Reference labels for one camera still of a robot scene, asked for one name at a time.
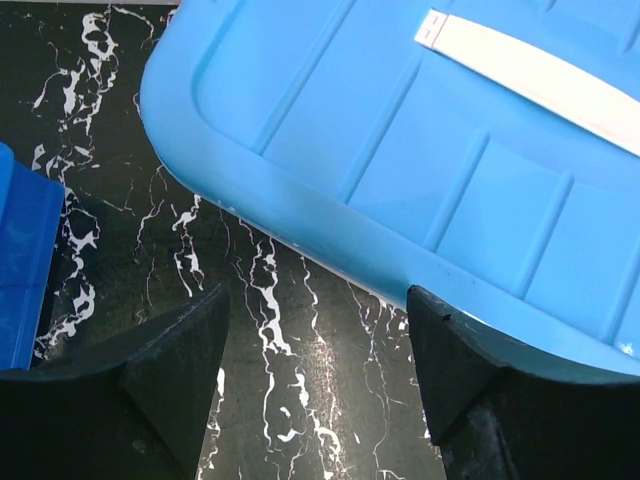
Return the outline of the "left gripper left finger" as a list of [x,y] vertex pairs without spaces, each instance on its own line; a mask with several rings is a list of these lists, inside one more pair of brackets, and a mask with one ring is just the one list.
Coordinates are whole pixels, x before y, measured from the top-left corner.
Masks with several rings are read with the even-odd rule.
[[192,479],[229,330],[219,284],[74,353],[1,374],[5,479]]

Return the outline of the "light blue plastic lid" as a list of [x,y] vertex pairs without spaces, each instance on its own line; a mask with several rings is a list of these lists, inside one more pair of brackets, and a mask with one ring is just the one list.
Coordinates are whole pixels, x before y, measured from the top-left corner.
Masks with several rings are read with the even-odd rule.
[[598,88],[458,35],[465,19],[639,96],[635,1],[185,1],[144,70],[145,132],[186,188],[404,306],[422,287],[554,355],[639,371],[639,156],[492,81]]

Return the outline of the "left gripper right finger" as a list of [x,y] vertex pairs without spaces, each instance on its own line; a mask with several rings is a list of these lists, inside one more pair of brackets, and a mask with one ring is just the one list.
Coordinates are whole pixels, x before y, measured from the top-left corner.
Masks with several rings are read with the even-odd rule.
[[423,411],[449,479],[636,479],[639,378],[529,346],[407,293]]

